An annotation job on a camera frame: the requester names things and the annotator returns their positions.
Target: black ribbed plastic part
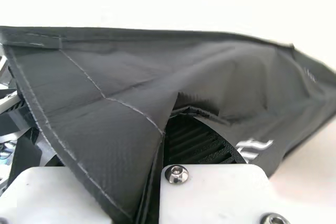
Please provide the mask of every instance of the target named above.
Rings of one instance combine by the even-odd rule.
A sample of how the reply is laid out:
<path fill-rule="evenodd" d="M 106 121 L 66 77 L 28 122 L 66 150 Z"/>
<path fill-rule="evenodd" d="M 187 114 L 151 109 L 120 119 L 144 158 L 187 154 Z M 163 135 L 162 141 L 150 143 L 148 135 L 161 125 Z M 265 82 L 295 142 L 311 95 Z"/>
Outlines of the black ribbed plastic part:
<path fill-rule="evenodd" d="M 230 143 L 192 116 L 169 119 L 165 131 L 164 166 L 246 163 Z"/>

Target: wrinkled fabric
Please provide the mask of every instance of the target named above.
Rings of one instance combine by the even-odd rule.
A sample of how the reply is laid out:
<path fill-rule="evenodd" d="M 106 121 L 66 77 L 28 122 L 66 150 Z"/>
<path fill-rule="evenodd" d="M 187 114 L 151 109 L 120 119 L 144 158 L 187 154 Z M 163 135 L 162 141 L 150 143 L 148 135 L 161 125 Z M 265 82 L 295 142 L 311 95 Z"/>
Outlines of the wrinkled fabric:
<path fill-rule="evenodd" d="M 193 115 L 237 149 L 271 141 L 244 148 L 269 176 L 336 111 L 331 70 L 256 38 L 51 27 L 0 34 L 41 132 L 116 223 L 135 222 L 171 115 Z"/>

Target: white surface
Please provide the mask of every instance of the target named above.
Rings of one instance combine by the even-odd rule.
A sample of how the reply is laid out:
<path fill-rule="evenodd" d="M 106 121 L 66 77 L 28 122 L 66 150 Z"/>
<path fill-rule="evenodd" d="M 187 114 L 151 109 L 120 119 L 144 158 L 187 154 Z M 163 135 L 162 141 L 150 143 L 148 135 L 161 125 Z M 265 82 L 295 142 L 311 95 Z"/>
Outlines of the white surface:
<path fill-rule="evenodd" d="M 9 94 L 6 97 L 0 99 L 0 114 L 8 110 L 19 101 L 20 97 L 17 95 L 17 91 L 14 91 L 12 94 Z"/>
<path fill-rule="evenodd" d="M 279 198 L 255 165 L 184 165 L 189 179 L 170 184 L 161 175 L 160 224 L 258 224 L 275 212 L 292 224 L 329 223 L 336 208 Z"/>
<path fill-rule="evenodd" d="M 10 224 L 112 224 L 68 168 L 35 167 L 21 173 L 0 197 Z"/>
<path fill-rule="evenodd" d="M 230 31 L 293 43 L 336 69 L 335 3 L 335 0 L 1 0 L 0 21 L 1 25 L 9 26 Z M 294 153 L 284 162 L 271 179 L 281 193 L 303 201 L 312 195 L 309 200 L 332 205 L 336 202 L 335 131 L 336 124 L 332 123 L 304 146 L 297 157 Z"/>
<path fill-rule="evenodd" d="M 270 181 L 283 197 L 336 207 L 336 121 L 287 157 Z"/>

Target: black fabric bag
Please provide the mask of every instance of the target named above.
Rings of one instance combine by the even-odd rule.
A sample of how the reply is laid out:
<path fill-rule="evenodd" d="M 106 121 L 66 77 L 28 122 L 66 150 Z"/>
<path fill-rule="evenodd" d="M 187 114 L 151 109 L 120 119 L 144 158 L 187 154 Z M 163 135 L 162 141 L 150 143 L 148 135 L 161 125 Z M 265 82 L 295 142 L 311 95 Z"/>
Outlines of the black fabric bag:
<path fill-rule="evenodd" d="M 269 176 L 336 111 L 331 70 L 256 38 L 51 27 L 0 34 L 39 129 L 116 223 L 136 222 L 172 115 L 193 115 Z"/>

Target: black plastic part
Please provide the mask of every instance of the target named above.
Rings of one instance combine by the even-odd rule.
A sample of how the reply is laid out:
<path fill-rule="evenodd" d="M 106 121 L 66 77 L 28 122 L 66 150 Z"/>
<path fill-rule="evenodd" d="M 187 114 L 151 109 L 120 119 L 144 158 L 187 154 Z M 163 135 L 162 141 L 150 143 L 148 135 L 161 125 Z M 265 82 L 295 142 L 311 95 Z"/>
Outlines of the black plastic part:
<path fill-rule="evenodd" d="M 39 166 L 42 151 L 34 145 L 37 138 L 36 131 L 36 129 L 30 129 L 17 140 L 7 186 L 9 186 L 21 172 L 28 168 Z"/>
<path fill-rule="evenodd" d="M 4 98 L 5 96 L 13 93 L 15 89 L 0 89 L 0 99 Z"/>
<path fill-rule="evenodd" d="M 178 115 L 168 121 L 164 154 L 164 166 L 246 163 L 228 141 L 189 115 Z"/>
<path fill-rule="evenodd" d="M 22 106 L 24 103 L 24 101 L 20 101 L 8 109 L 7 112 L 0 114 L 0 136 L 25 130 L 36 125 L 28 106 Z"/>

